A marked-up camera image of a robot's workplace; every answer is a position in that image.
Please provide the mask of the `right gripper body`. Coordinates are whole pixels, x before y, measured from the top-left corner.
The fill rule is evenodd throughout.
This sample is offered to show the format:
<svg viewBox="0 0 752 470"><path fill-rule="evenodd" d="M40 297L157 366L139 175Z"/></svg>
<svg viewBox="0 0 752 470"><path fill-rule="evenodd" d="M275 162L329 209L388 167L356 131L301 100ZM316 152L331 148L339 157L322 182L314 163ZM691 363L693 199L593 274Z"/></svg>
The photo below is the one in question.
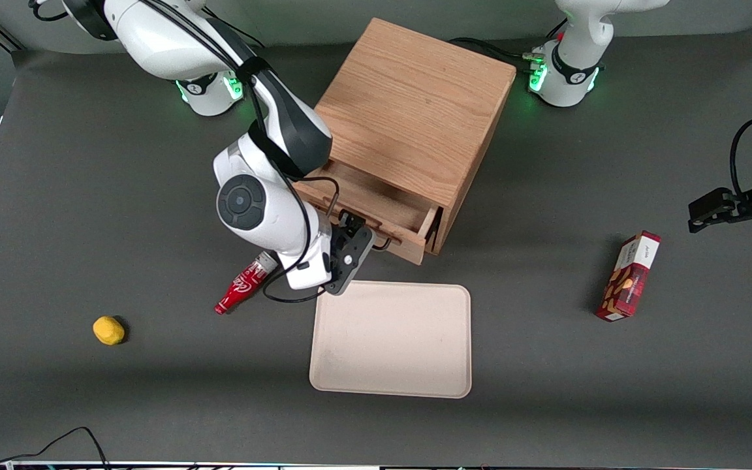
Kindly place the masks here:
<svg viewBox="0 0 752 470"><path fill-rule="evenodd" d="M290 287L323 287L330 295L343 294L373 249L375 239L370 227L368 239L352 239L351 231L340 230L329 222L320 223L307 255L287 273Z"/></svg>

